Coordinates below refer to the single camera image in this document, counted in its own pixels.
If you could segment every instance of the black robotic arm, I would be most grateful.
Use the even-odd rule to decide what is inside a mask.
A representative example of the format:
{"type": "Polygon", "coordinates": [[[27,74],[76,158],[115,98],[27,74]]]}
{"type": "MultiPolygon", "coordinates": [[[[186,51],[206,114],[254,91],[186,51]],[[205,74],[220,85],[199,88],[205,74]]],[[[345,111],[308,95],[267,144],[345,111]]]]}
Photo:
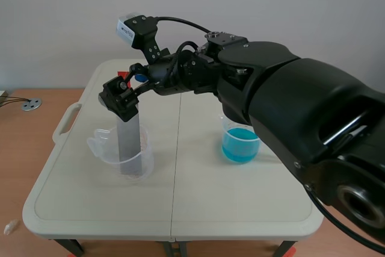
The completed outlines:
{"type": "Polygon", "coordinates": [[[332,223],[385,254],[319,202],[385,243],[385,94],[331,65],[301,59],[278,43],[249,42],[181,19],[126,17],[117,31],[143,51],[149,65],[134,64],[126,79],[119,76],[103,85],[99,99],[107,109],[127,122],[138,112],[138,96],[148,90],[213,93],[228,118],[254,127],[332,223]],[[155,41],[161,20],[201,29],[207,43],[185,42],[174,54],[161,51],[155,41]],[[193,51],[183,50],[186,46],[193,51]],[[145,79],[135,90],[127,86],[134,75],[145,79]]]}

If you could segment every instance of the table handle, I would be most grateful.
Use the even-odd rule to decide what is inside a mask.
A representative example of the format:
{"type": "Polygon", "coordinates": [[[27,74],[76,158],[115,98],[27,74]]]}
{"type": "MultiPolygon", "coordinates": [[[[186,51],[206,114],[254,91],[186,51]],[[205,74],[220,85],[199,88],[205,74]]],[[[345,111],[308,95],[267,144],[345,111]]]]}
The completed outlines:
{"type": "Polygon", "coordinates": [[[79,112],[81,107],[82,104],[78,102],[75,102],[74,104],[71,104],[68,107],[63,117],[61,118],[58,126],[56,127],[54,134],[52,135],[52,139],[54,140],[55,144],[57,144],[61,138],[68,136],[71,129],[69,129],[67,132],[64,132],[64,130],[68,127],[68,124],[72,120],[72,117],[75,115],[75,113],[79,112]]]}

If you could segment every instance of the blue liquid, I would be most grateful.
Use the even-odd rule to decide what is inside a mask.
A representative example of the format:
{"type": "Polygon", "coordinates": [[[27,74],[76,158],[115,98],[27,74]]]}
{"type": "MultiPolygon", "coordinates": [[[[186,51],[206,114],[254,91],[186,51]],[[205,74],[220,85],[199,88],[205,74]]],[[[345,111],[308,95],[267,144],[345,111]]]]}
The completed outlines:
{"type": "MultiPolygon", "coordinates": [[[[255,140],[257,135],[248,129],[233,128],[227,131],[230,135],[242,140],[255,140]]],[[[222,150],[226,157],[238,163],[251,161],[258,153],[259,141],[241,141],[224,134],[222,150]]]]}

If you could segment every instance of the clear plastic measuring cup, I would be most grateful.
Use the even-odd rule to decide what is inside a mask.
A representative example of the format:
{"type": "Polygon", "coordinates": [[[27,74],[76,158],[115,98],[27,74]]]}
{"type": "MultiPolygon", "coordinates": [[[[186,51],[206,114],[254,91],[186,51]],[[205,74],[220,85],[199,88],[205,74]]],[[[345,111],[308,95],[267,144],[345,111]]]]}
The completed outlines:
{"type": "Polygon", "coordinates": [[[116,127],[96,129],[93,138],[87,138],[87,144],[93,154],[103,162],[111,165],[117,173],[126,176],[131,181],[141,181],[147,178],[154,168],[154,157],[149,136],[144,127],[140,126],[141,152],[125,161],[119,159],[119,144],[116,127]]]}
{"type": "Polygon", "coordinates": [[[223,127],[222,151],[238,163],[250,162],[258,154],[260,139],[251,126],[241,125],[220,116],[223,127]]]}

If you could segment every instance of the white wall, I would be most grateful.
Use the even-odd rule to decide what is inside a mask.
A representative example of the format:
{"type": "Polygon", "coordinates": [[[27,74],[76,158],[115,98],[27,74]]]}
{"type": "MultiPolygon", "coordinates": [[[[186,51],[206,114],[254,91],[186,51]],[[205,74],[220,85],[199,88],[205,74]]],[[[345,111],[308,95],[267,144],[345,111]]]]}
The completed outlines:
{"type": "MultiPolygon", "coordinates": [[[[101,62],[139,57],[115,35],[132,11],[280,42],[385,91],[385,0],[0,0],[0,88],[82,87],[101,62]]],[[[162,48],[185,40],[204,42],[160,23],[162,48]]]]}

